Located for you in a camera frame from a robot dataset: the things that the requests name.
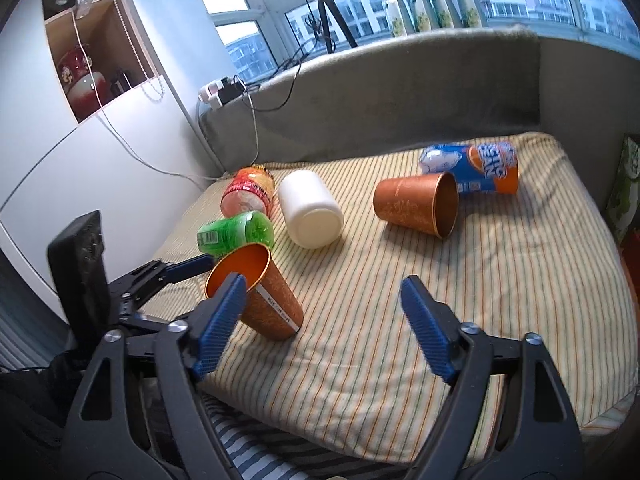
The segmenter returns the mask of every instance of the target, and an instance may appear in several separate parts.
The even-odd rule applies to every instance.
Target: tripod
[[[347,26],[347,22],[344,21],[342,14],[340,13],[340,9],[335,4],[335,0],[318,0],[318,12],[320,13],[320,23],[322,24],[322,34],[324,35],[324,42],[326,43],[326,51],[329,54],[334,53],[334,45],[331,39],[331,35],[329,34],[329,20],[326,16],[326,8],[329,7],[332,15],[334,16],[334,20],[340,27],[340,30],[344,34],[345,38],[351,45],[351,48],[355,48],[358,46],[356,43],[353,34],[349,30]]]

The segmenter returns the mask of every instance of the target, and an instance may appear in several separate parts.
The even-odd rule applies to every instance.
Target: gray headboard
[[[296,68],[252,92],[254,107],[289,94]],[[259,162],[321,162],[431,142],[541,130],[564,145],[603,207],[622,137],[640,132],[640,62],[524,27],[438,30],[302,65],[291,98],[256,112]],[[200,123],[227,171],[255,156],[240,99]]]

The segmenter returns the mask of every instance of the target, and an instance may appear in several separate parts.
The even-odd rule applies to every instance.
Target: copper cup
[[[458,216],[458,186],[451,173],[389,178],[373,194],[378,218],[438,238],[453,231]]]
[[[240,317],[245,325],[274,341],[295,335],[304,319],[302,308],[262,244],[247,244],[222,258],[207,278],[205,296],[212,298],[230,272],[246,278],[247,298]]]

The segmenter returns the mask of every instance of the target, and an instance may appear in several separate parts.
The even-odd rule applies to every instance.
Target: green bottle
[[[204,224],[198,230],[198,248],[211,256],[224,256],[245,244],[258,242],[273,248],[273,225],[260,211],[249,211]]]

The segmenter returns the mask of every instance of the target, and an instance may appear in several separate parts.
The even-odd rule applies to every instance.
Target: blue snack can
[[[458,146],[436,144],[420,154],[422,174],[449,171],[460,194],[518,192],[518,157],[510,142]]]

